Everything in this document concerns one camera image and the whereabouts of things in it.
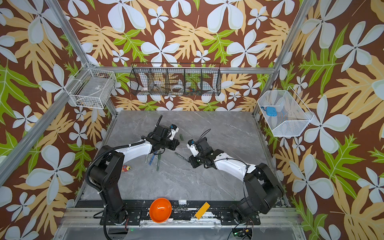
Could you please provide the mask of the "dark green pen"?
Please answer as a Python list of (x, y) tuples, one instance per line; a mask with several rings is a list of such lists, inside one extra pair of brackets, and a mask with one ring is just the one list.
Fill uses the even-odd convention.
[(162, 157), (162, 155), (158, 155), (157, 168), (156, 168), (157, 172), (160, 170), (161, 157)]
[(182, 155), (180, 155), (179, 153), (175, 153), (179, 158), (181, 158), (182, 160), (186, 161), (189, 163), (189, 160), (185, 157), (183, 157)]

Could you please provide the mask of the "blue pen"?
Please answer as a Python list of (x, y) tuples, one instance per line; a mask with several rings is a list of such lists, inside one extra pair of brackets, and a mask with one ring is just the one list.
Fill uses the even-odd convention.
[(149, 162), (149, 165), (150, 165), (150, 166), (152, 165), (152, 163), (153, 163), (153, 161), (154, 161), (154, 159), (155, 159), (155, 156), (156, 156), (155, 154), (152, 155), (151, 160), (150, 160), (150, 162)]

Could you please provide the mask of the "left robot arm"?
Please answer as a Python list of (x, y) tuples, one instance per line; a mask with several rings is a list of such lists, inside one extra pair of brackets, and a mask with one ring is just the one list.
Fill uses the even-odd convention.
[(110, 147), (105, 145), (101, 153), (89, 165), (85, 181), (95, 189), (103, 202), (103, 225), (124, 225), (128, 221), (127, 207), (124, 204), (118, 182), (123, 165), (140, 156), (154, 154), (159, 150), (174, 151), (180, 144), (175, 138), (179, 128), (156, 125), (147, 136), (142, 136), (137, 142)]

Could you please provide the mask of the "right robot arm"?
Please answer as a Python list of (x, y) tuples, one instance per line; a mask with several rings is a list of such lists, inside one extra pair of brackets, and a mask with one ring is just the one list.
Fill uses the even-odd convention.
[(188, 149), (192, 153), (189, 163), (193, 168), (201, 165), (205, 168), (214, 168), (242, 182), (244, 198), (232, 206), (237, 223), (243, 224), (251, 220), (254, 225), (258, 225), (259, 214), (267, 214), (284, 195), (278, 179), (264, 163), (248, 164), (222, 150), (213, 150), (211, 147), (203, 149), (195, 144), (188, 146)]

